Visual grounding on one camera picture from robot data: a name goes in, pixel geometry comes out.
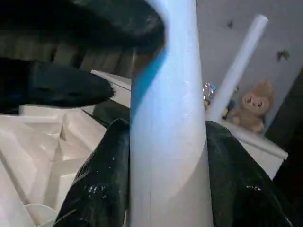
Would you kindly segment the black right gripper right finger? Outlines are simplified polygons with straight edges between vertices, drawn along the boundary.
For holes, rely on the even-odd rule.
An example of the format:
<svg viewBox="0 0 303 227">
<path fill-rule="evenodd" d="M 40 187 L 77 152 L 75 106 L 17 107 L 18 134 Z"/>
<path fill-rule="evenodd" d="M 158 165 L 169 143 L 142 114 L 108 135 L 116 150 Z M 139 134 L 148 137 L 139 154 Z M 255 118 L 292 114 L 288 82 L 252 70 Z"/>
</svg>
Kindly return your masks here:
<svg viewBox="0 0 303 227">
<path fill-rule="evenodd" d="M 294 212 L 266 172 L 227 128 L 205 124 L 214 226 L 292 227 Z"/>
</svg>

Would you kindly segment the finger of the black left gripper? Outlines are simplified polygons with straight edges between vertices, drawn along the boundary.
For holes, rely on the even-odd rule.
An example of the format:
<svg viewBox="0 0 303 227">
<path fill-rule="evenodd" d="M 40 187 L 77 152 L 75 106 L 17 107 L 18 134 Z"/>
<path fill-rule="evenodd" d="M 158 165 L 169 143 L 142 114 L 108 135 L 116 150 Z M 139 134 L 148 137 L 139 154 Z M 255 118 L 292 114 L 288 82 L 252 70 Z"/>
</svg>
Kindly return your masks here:
<svg viewBox="0 0 303 227">
<path fill-rule="evenodd" d="M 17 114 L 23 105 L 76 108 L 113 97 L 110 83 L 73 67 L 10 58 L 0 60 L 0 112 Z"/>
<path fill-rule="evenodd" d="M 145 0 L 2 0 L 0 27 L 98 47 L 157 47 L 165 37 Z"/>
</svg>

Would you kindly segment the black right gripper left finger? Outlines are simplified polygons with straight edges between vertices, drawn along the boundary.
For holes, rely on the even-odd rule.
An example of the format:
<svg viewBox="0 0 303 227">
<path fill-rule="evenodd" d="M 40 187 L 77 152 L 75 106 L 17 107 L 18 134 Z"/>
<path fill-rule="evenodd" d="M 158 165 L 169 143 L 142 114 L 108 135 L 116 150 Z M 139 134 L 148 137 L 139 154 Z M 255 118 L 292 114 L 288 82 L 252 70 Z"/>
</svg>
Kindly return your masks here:
<svg viewBox="0 0 303 227">
<path fill-rule="evenodd" d="M 55 227 L 122 227 L 129 193 L 129 123 L 114 120 L 77 172 Z"/>
</svg>

